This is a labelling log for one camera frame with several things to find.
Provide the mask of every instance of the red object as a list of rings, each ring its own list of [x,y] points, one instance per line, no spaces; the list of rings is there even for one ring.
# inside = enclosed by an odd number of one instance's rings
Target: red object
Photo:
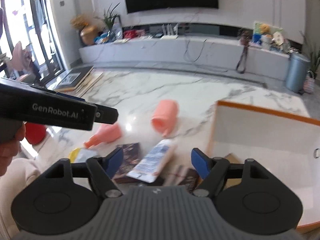
[[[123,33],[124,38],[135,38],[137,36],[136,30],[129,30]]]
[[[26,139],[28,143],[32,145],[40,143],[45,138],[46,129],[43,124],[26,122]]]

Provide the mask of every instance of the pink bottle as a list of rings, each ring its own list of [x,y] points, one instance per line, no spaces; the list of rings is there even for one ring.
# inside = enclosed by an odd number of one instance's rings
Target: pink bottle
[[[163,137],[167,137],[177,122],[178,111],[177,101],[171,99],[161,100],[151,119],[153,128],[162,133]]]
[[[102,142],[109,143],[117,140],[122,136],[121,128],[118,123],[100,125],[98,131],[90,137],[89,141],[84,143],[85,148],[89,148],[92,145],[96,146]]]

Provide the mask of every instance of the trash can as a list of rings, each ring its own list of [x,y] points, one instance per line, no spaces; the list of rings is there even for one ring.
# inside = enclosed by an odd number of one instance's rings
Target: trash can
[[[302,90],[309,68],[310,60],[307,57],[298,52],[291,53],[289,70],[285,83],[286,88],[295,93],[298,93],[299,90]]]

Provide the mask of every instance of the gift bag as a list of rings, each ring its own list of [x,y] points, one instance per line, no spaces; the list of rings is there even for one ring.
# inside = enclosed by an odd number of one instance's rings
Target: gift bag
[[[315,85],[315,76],[313,72],[309,70],[307,72],[306,80],[303,84],[303,90],[306,93],[311,94],[313,92],[314,85]]]

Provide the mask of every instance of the gold vase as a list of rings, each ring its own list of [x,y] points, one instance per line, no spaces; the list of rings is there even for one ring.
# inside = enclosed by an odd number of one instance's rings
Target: gold vase
[[[98,36],[98,28],[95,25],[87,25],[80,33],[80,37],[85,45],[94,45],[94,38]]]

